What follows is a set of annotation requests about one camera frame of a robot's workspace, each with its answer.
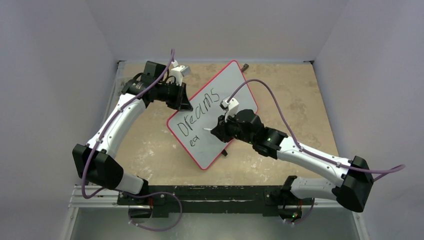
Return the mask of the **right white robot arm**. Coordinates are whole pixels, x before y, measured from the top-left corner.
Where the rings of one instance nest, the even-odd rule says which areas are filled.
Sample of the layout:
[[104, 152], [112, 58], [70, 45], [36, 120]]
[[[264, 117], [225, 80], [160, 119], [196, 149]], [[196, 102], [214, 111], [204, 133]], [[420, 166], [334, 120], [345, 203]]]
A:
[[220, 141], [233, 139], [250, 144], [264, 157], [287, 161], [318, 175], [321, 179], [296, 177], [281, 189], [280, 196], [288, 204], [298, 199], [318, 198], [337, 201], [344, 208], [362, 213], [369, 198], [374, 178], [365, 159], [337, 157], [304, 144], [296, 145], [293, 137], [265, 126], [251, 109], [235, 116], [218, 117], [210, 133]]

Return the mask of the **red framed whiteboard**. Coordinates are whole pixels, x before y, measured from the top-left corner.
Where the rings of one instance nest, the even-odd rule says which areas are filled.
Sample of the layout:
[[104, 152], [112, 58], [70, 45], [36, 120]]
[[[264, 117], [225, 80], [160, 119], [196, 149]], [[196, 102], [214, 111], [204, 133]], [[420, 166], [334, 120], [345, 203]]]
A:
[[167, 120], [168, 129], [202, 170], [209, 168], [228, 146], [203, 129], [216, 127], [218, 117], [225, 114], [221, 101], [241, 87], [234, 96], [238, 109], [258, 111], [252, 91], [243, 85], [245, 81], [238, 62], [232, 60], [197, 92], [188, 95], [193, 111], [177, 111]]

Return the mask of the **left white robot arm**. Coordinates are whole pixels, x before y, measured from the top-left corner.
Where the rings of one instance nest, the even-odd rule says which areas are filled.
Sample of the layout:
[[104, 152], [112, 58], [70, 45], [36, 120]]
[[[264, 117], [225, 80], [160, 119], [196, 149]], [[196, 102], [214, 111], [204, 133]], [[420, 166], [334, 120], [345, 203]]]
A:
[[148, 181], [125, 172], [115, 158], [130, 127], [149, 104], [160, 101], [173, 110], [193, 111], [187, 85], [183, 82], [190, 73], [188, 65], [180, 65], [175, 60], [168, 65], [147, 61], [143, 72], [124, 84], [105, 123], [86, 144], [76, 144], [72, 150], [78, 176], [84, 183], [128, 193], [138, 205], [148, 201]]

